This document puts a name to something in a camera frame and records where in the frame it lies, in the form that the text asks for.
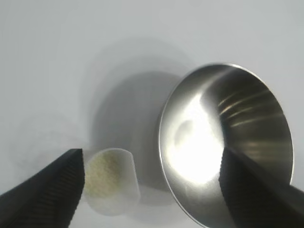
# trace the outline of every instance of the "textured black surface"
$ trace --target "textured black surface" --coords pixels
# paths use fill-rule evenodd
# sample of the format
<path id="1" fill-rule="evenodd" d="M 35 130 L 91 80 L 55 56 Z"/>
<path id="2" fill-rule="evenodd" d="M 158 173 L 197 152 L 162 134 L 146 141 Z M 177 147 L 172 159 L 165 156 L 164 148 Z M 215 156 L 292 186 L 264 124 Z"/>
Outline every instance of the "textured black surface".
<path id="1" fill-rule="evenodd" d="M 0 228 L 67 228 L 84 187 L 81 149 L 69 150 L 0 196 Z"/>
<path id="2" fill-rule="evenodd" d="M 280 201 L 229 149 L 219 176 L 230 214 L 239 228 L 304 228 L 304 220 Z"/>

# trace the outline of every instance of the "white background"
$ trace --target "white background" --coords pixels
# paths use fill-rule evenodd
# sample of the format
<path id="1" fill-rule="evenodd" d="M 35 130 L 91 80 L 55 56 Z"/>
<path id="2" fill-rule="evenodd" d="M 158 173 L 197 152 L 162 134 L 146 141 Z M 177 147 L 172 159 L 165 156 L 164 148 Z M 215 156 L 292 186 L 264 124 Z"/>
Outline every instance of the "white background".
<path id="1" fill-rule="evenodd" d="M 304 190 L 302 0 L 0 0 L 0 193 L 71 147 L 134 153 L 142 201 L 72 228 L 198 227 L 163 190 L 157 115 L 188 71 L 232 62 L 281 102 Z"/>

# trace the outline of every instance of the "small paper cup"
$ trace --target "small paper cup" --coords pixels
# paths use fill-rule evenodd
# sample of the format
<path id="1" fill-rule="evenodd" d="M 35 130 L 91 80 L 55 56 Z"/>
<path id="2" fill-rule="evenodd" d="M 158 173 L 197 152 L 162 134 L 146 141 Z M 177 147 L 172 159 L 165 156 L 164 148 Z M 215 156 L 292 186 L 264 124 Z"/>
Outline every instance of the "small paper cup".
<path id="1" fill-rule="evenodd" d="M 84 196 L 96 212 L 117 216 L 132 211 L 131 209 L 138 204 L 140 192 L 133 155 L 129 151 L 109 148 L 97 152 L 85 164 L 85 174 Z"/>

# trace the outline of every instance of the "white paper cup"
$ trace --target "white paper cup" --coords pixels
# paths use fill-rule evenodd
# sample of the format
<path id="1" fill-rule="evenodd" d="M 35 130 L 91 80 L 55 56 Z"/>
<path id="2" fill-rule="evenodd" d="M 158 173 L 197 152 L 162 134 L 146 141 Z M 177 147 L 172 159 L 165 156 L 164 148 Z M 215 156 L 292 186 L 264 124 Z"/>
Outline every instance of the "white paper cup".
<path id="1" fill-rule="evenodd" d="M 112 187 L 114 185 L 114 188 L 106 186 L 107 184 L 109 185 L 111 179 L 109 176 L 105 177 L 105 175 L 109 174 L 108 172 L 105 172 L 101 175 L 103 180 L 98 179 L 96 184 L 95 182 L 90 181 L 88 187 L 89 181 L 85 183 L 84 196 L 89 206 L 96 212 L 107 216 L 117 216 L 132 211 L 132 208 L 134 208 L 140 199 L 133 155 L 129 151 L 119 148 L 109 148 L 99 151 L 85 164 L 85 174 L 91 175 L 92 173 L 89 172 L 98 172 L 98 169 L 99 172 L 104 172 L 105 167 L 98 167 L 95 165 L 92 169 L 92 167 L 90 168 L 90 165 L 92 165 L 94 161 L 94 164 L 96 164 L 96 159 L 101 159 L 101 156 L 103 156 L 103 161 L 105 161 L 105 155 L 108 156 L 109 154 L 112 158 L 114 157 L 116 159 L 117 163 L 115 165 L 119 168 L 118 180 L 114 180 L 114 184 L 112 182 L 110 183 Z M 94 188 L 94 194 L 90 191 L 90 188 L 92 187 Z"/>

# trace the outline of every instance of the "metal bowl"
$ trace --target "metal bowl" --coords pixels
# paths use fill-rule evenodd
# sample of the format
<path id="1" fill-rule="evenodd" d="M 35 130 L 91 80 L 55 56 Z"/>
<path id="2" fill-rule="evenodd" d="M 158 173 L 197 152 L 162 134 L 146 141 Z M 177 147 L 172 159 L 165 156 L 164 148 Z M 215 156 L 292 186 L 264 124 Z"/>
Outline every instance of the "metal bowl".
<path id="1" fill-rule="evenodd" d="M 225 146 L 291 181 L 293 145 L 280 104 L 256 75 L 237 65 L 207 65 L 185 77 L 163 109 L 158 137 L 170 190 L 203 227 L 235 227 L 218 181 Z"/>

